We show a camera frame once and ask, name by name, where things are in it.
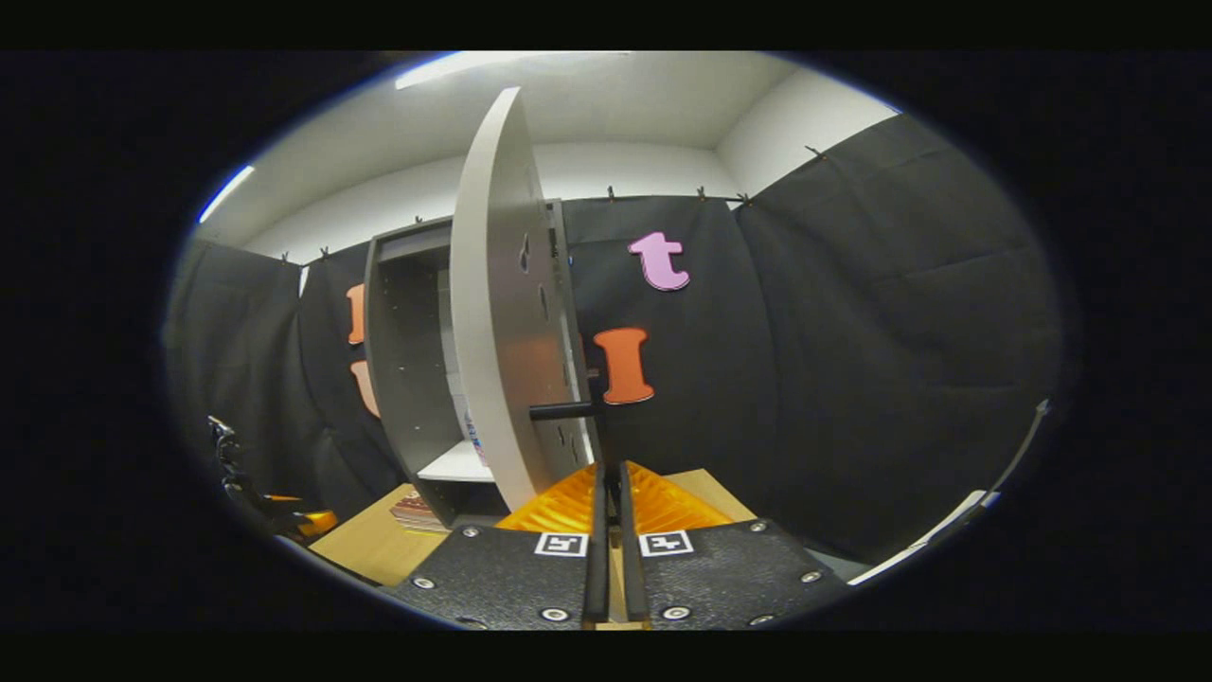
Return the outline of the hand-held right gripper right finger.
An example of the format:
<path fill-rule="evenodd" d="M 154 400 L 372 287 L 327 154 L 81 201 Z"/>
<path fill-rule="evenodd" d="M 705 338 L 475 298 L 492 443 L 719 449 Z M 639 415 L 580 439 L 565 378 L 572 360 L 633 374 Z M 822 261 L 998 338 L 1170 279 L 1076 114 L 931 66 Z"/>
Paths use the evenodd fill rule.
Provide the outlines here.
<path fill-rule="evenodd" d="M 733 518 L 635 462 L 619 468 L 617 509 L 625 618 L 644 629 L 785 627 L 848 594 L 772 518 Z"/>

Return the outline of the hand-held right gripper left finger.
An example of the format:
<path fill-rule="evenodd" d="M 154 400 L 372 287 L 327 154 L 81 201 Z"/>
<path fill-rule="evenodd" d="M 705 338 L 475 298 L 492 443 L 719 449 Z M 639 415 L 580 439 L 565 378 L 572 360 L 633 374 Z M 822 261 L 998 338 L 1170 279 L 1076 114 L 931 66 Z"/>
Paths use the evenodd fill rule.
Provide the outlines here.
<path fill-rule="evenodd" d="M 494 526 L 454 528 L 388 594 L 452 627 L 593 629 L 608 614 L 604 472 L 591 463 Z"/>

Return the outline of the black backdrop cloth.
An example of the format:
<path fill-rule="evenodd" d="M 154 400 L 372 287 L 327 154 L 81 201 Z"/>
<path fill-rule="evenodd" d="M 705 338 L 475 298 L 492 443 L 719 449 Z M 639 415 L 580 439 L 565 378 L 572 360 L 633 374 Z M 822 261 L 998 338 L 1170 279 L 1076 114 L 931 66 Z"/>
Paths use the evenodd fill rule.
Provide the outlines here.
<path fill-rule="evenodd" d="M 598 415 L 608 455 L 705 469 L 810 548 L 875 564 L 1011 466 L 1060 388 L 1067 323 L 1025 216 L 956 147 L 887 119 L 749 206 L 564 204 L 591 337 L 639 328 L 654 394 Z M 187 449 L 238 430 L 261 489 L 347 521 L 406 482 L 360 397 L 347 290 L 366 243 L 309 268 L 198 241 L 162 342 Z"/>

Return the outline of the white cabinet door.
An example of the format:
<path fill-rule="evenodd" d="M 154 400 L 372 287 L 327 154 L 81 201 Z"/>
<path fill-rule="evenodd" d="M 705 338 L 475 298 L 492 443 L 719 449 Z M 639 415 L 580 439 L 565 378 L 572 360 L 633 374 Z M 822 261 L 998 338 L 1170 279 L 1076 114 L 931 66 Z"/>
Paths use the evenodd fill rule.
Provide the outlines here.
<path fill-rule="evenodd" d="M 531 415 L 591 397 L 568 256 L 564 206 L 544 195 L 524 90 L 505 88 L 465 157 L 450 267 L 463 391 L 510 512 L 600 458 L 591 415 Z"/>

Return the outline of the white board edge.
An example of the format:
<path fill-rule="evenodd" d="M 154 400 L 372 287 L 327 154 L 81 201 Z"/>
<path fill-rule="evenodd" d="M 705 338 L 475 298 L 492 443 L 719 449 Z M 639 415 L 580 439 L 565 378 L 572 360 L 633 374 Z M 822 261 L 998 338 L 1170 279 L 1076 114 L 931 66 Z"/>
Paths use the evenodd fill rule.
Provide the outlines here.
<path fill-rule="evenodd" d="M 1034 407 L 1033 422 L 1030 426 L 1027 426 L 1025 436 L 1022 439 L 1021 445 L 1018 445 L 1014 457 L 990 487 L 973 491 L 970 495 L 966 495 L 961 504 L 957 504 L 942 521 L 931 527 L 931 531 L 925 532 L 924 535 L 920 535 L 908 548 L 902 548 L 901 552 L 893 554 L 892 557 L 882 563 L 875 564 L 874 568 L 848 579 L 846 585 L 848 588 L 861 588 L 861 585 L 873 583 L 876 578 L 884 577 L 884 574 L 892 573 L 892 571 L 901 568 L 902 564 L 909 563 L 910 560 L 917 557 L 917 554 L 925 554 L 930 548 L 939 548 L 949 535 L 962 531 L 983 510 L 991 508 L 1004 495 L 1004 488 L 1010 478 L 1022 468 L 1022 462 L 1025 462 L 1027 453 L 1033 448 L 1036 436 L 1042 431 L 1044 422 L 1046 422 L 1052 411 L 1052 399 L 1044 399 Z"/>

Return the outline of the white cabinet shelf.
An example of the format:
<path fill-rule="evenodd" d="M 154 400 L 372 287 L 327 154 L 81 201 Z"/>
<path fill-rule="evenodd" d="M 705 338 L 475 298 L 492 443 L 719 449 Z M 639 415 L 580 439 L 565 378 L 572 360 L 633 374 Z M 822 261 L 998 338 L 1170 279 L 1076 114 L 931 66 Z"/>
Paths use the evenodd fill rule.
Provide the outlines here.
<path fill-rule="evenodd" d="M 461 440 L 442 455 L 438 455 L 436 460 L 429 462 L 427 466 L 419 470 L 417 476 L 424 480 L 435 480 L 436 482 L 496 482 L 492 471 L 482 468 L 480 462 L 478 462 L 469 440 Z"/>

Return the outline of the dark grey cabinet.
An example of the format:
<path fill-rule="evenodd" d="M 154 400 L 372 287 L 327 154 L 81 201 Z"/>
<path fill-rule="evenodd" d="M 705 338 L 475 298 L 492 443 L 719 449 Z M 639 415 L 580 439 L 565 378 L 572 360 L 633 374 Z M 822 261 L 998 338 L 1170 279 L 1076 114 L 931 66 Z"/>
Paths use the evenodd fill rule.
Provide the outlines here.
<path fill-rule="evenodd" d="M 436 482 L 417 474 L 467 440 L 448 280 L 452 220 L 421 220 L 368 243 L 365 350 L 368 380 L 393 453 L 446 528 L 494 525 L 509 508 L 494 483 Z"/>

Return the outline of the black door handle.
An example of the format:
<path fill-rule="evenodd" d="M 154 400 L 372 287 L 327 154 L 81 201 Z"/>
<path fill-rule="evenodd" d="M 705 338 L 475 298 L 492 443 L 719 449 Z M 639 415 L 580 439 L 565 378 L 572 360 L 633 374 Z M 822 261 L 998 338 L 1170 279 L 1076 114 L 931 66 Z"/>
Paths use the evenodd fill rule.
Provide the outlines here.
<path fill-rule="evenodd" d="M 585 386 L 564 403 L 533 405 L 528 418 L 549 469 L 560 476 L 605 462 L 598 418 L 604 415 L 604 372 L 588 368 Z"/>

